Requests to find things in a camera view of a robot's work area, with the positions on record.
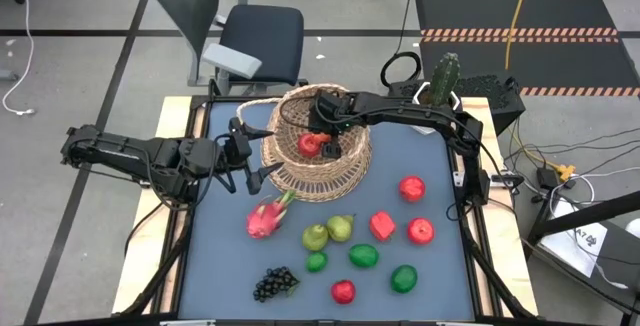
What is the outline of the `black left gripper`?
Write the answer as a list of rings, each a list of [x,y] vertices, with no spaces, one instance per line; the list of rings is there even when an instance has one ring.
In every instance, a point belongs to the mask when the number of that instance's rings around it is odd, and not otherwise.
[[[284,163],[277,162],[252,171],[249,166],[249,157],[252,149],[249,141],[262,139],[274,134],[273,131],[253,128],[238,117],[229,120],[230,134],[223,134],[217,137],[223,139],[224,144],[220,146],[220,154],[216,161],[217,169],[243,169],[245,168],[246,185],[250,195],[260,192],[264,180],[272,173],[280,169]]]

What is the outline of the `black side table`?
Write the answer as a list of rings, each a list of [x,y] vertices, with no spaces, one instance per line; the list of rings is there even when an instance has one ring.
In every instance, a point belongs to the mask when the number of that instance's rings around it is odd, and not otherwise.
[[[640,211],[640,191],[580,208],[552,193],[546,195],[531,231],[523,240],[525,255],[532,254],[596,293],[624,313],[625,321],[640,317],[640,237],[613,224],[617,216]],[[543,237],[599,223],[607,234],[590,278],[540,245]]]

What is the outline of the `black perforated computer case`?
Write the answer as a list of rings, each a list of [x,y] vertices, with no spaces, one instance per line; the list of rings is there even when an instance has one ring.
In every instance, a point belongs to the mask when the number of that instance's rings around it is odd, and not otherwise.
[[[429,87],[430,82],[424,79],[395,82],[387,86],[389,96],[411,100],[415,96],[420,97]],[[513,77],[504,78],[495,74],[459,77],[449,103],[452,109],[462,110],[463,98],[486,98],[495,132],[500,135],[525,111],[519,92],[520,87]]]

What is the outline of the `white hexagonal plant pot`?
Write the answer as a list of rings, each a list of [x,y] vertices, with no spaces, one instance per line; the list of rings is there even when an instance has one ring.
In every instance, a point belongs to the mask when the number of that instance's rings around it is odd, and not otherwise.
[[[416,105],[420,105],[419,97],[426,92],[430,87],[430,83],[428,81],[424,81],[421,86],[417,89],[412,98],[412,103]],[[454,111],[460,111],[462,109],[460,98],[457,96],[455,92],[451,92],[448,97],[448,103]],[[417,131],[422,135],[429,135],[434,132],[434,129],[423,126],[412,126],[412,129]]]

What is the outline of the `green cactus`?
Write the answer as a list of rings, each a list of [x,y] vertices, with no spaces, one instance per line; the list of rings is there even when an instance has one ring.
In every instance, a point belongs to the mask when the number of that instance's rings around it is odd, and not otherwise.
[[[432,106],[446,104],[451,92],[458,83],[459,77],[460,62],[458,55],[456,53],[445,53],[434,69],[426,103]]]

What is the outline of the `plywood table board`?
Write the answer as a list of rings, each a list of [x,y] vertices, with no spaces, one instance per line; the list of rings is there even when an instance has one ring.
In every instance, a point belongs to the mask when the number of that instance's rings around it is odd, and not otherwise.
[[[481,154],[483,162],[493,156],[502,160],[493,125],[489,102],[480,97],[464,97],[462,107],[485,124],[482,142],[488,150]],[[178,137],[186,134],[203,134],[205,98],[203,96],[168,96],[164,99],[156,135]],[[511,193],[505,189],[493,189],[492,199],[483,209],[467,216],[471,234],[483,240],[483,246],[492,258],[496,272],[511,293],[528,311],[538,312],[531,286],[530,275],[520,242],[520,233],[513,209]],[[113,311],[124,310],[142,292],[158,269],[163,249],[174,243],[175,231],[182,229],[185,216],[174,215],[165,207],[158,209],[145,221],[129,244],[121,273]]]

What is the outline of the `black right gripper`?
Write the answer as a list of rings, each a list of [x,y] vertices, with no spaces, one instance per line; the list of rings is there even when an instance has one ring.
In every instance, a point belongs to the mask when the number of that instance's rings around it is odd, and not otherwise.
[[[346,121],[345,116],[338,112],[341,110],[342,99],[339,94],[328,91],[317,91],[310,101],[307,129],[314,133],[339,135],[350,130],[353,125]],[[337,140],[323,143],[321,155],[324,158],[340,159],[342,148]]]

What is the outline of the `woven wicker basket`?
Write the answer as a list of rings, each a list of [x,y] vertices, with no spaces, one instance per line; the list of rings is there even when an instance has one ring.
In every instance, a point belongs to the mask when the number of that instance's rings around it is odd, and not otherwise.
[[[338,136],[339,159],[321,155],[306,158],[298,152],[298,138],[305,132],[302,126],[308,121],[311,98],[319,90],[340,96],[348,92],[337,84],[314,84],[282,96],[247,101],[236,109],[236,116],[241,117],[250,106],[274,105],[266,126],[274,134],[261,140],[261,164],[281,163],[282,166],[269,175],[269,180],[279,191],[293,190],[298,199],[308,202],[328,202],[351,192],[364,178],[372,159],[367,127],[355,127]]]

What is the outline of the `black hazard-striped floor mat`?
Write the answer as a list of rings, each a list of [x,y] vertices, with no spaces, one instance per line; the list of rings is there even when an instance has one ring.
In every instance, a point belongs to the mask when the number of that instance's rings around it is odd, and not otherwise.
[[[447,52],[464,76],[512,76],[526,96],[640,96],[603,0],[416,0],[426,75]]]

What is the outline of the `large green lime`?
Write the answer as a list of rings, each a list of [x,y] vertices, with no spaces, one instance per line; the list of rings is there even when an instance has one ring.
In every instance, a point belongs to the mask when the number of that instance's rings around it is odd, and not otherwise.
[[[391,275],[391,289],[397,293],[406,294],[414,289],[418,281],[418,273],[414,266],[404,264],[398,266]]]
[[[371,268],[378,263],[379,252],[370,244],[356,244],[349,249],[348,257],[359,268]]]

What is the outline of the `black power adapter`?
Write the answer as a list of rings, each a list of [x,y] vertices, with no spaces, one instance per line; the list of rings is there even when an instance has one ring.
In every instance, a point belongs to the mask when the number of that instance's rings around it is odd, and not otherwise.
[[[536,179],[538,185],[545,190],[552,190],[556,188],[560,182],[555,170],[547,168],[536,169]]]

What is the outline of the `red bell pepper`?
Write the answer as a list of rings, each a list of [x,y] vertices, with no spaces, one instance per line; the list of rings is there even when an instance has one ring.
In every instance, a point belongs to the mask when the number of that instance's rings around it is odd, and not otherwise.
[[[396,224],[386,211],[378,211],[369,219],[369,229],[373,236],[380,242],[386,242],[396,230]]]

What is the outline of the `grey mesh office chair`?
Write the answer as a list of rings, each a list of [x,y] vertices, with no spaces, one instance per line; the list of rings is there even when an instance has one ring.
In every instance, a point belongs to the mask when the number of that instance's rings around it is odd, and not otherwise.
[[[296,8],[238,0],[228,14],[220,0],[156,0],[192,53],[187,84],[227,95],[233,85],[299,84],[304,18]]]

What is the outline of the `red apple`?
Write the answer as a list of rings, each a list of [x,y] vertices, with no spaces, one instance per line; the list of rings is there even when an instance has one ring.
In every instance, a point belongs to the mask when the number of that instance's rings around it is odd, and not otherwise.
[[[414,218],[408,223],[407,235],[412,243],[426,245],[434,240],[435,228],[426,218]]]
[[[337,304],[350,304],[356,297],[356,287],[351,280],[340,280],[332,284],[330,294]]]
[[[407,176],[398,184],[400,196],[407,202],[418,202],[426,193],[426,185],[418,176]]]
[[[319,134],[304,133],[298,138],[297,149],[305,158],[313,158],[321,152],[322,140]]]

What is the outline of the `dark grape bunch with leaves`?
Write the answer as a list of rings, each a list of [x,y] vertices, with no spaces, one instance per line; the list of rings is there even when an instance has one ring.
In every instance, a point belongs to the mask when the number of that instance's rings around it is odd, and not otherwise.
[[[255,301],[264,303],[277,296],[289,297],[299,286],[300,280],[286,266],[268,268],[255,284],[252,292]]]

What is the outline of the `small green lime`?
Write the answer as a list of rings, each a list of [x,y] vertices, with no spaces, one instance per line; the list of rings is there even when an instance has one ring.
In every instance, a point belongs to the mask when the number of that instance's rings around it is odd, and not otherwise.
[[[313,252],[306,258],[305,267],[310,273],[322,271],[328,264],[328,256],[324,252]]]

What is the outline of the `yellow-green pear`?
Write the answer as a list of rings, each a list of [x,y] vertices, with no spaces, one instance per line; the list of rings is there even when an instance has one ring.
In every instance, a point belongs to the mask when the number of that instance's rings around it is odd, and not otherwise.
[[[327,220],[326,228],[333,241],[346,242],[351,238],[353,223],[353,215],[334,215]]]
[[[302,244],[309,251],[321,251],[328,243],[329,233],[325,225],[308,226],[302,235]]]

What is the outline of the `white paper sheet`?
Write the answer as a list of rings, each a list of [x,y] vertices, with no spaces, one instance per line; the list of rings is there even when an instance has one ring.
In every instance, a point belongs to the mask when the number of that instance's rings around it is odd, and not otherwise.
[[[590,278],[603,246],[607,228],[599,223],[550,234],[540,245],[563,262]]]

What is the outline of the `pink dragon fruit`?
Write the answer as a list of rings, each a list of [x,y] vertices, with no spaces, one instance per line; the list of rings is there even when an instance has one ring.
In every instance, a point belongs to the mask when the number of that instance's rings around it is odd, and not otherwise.
[[[263,239],[274,233],[280,227],[295,196],[296,192],[289,190],[278,198],[264,197],[247,216],[248,235],[253,239]]]

